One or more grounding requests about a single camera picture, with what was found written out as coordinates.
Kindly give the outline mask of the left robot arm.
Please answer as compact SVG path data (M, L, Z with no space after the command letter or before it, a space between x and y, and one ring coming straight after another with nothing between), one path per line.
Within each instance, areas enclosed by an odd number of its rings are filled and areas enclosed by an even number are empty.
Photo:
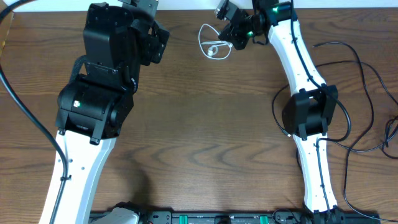
M134 106L143 65L159 63L169 31L157 1L89 6L79 57L57 104L53 174L41 223L87 223L104 164Z

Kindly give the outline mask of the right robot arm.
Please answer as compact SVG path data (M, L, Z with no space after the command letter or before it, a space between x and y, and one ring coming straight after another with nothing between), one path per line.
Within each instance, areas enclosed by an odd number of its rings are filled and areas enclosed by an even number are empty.
M229 23L218 37L242 50L249 39L264 35L266 43L277 52L290 88L282 122L300 156L304 204L312 213L330 212L337 202L331 187L325 139L338 91L336 86L327 85L315 68L291 2L253 1L252 6L254 14L250 15L230 1L221 1L215 15Z

